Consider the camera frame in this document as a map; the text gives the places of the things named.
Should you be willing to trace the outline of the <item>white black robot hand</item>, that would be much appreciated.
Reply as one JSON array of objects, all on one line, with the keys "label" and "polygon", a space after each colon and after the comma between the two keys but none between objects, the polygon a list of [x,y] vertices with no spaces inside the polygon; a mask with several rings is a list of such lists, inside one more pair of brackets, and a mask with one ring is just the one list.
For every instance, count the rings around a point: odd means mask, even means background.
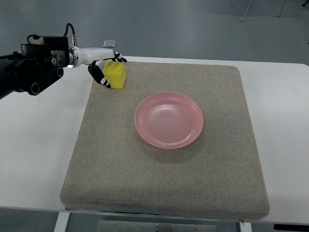
[{"label": "white black robot hand", "polygon": [[111,88],[103,72],[96,64],[98,61],[111,60],[113,62],[127,62],[124,56],[108,48],[78,48],[75,45],[69,46],[68,68],[77,68],[80,65],[88,65],[88,72],[100,85]]}]

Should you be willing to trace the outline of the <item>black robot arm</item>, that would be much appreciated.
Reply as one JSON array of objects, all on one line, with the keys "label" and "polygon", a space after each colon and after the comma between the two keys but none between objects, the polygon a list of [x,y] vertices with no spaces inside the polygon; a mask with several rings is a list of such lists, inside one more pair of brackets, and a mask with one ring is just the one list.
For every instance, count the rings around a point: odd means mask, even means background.
[{"label": "black robot arm", "polygon": [[63,68],[74,62],[69,49],[68,31],[76,45],[75,30],[66,24],[63,36],[31,34],[21,52],[0,57],[0,98],[13,92],[27,92],[36,96],[63,77]]}]

